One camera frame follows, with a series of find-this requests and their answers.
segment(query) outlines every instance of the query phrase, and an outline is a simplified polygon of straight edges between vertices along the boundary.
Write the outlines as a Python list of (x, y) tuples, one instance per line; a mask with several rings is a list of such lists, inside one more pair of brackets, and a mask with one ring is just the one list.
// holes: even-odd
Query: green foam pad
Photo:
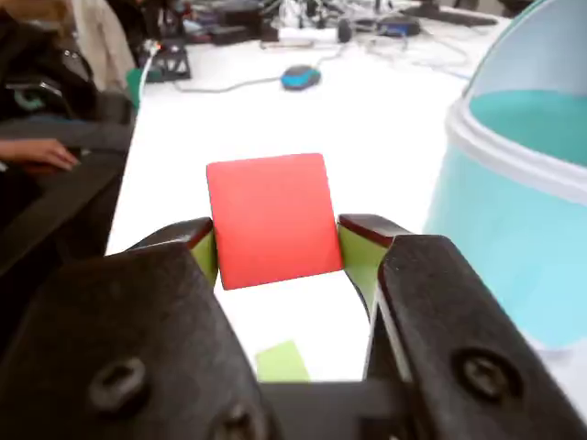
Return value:
[(255, 359), (257, 379), (261, 382), (310, 381), (310, 375), (294, 341), (287, 341), (261, 351)]

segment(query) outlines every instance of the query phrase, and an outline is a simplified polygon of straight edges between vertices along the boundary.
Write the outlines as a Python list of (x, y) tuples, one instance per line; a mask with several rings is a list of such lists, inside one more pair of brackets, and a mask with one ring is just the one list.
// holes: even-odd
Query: blue mouse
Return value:
[(285, 90), (300, 91), (320, 83), (322, 74), (312, 66), (292, 66), (282, 75)]

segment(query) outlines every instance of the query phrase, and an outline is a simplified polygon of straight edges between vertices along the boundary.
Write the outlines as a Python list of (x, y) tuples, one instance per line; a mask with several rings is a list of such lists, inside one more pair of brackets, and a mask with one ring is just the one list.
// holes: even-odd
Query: teal container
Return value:
[(547, 347), (587, 337), (586, 17), (536, 2), (494, 44), (449, 111), (425, 226)]

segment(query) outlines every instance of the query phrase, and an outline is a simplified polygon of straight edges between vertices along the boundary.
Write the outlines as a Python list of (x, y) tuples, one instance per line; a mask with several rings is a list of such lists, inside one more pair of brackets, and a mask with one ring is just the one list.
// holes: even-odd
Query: table surface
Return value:
[[(229, 93), (148, 85), (107, 253), (211, 215), (208, 163), (305, 152), (324, 155), (336, 214), (383, 215), (420, 231), (446, 148), (447, 109), (507, 23), (473, 30), (424, 22), (429, 35), (407, 46), (391, 38), (371, 48), (354, 41), (321, 63), (318, 86), (300, 93), (278, 82)], [(181, 86), (275, 77), (338, 51), (261, 49), (259, 42), (194, 46), (193, 79)], [(215, 293), (253, 367), (260, 351), (293, 340), (313, 380), (361, 378), (370, 327), (344, 272), (238, 291), (217, 283)]]

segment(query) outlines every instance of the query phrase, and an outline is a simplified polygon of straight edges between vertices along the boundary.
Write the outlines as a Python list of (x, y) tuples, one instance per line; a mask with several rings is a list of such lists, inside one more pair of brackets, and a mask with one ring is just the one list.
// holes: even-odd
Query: hand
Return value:
[(36, 162), (70, 171), (78, 159), (55, 139), (22, 139), (0, 141), (0, 160), (4, 162)]

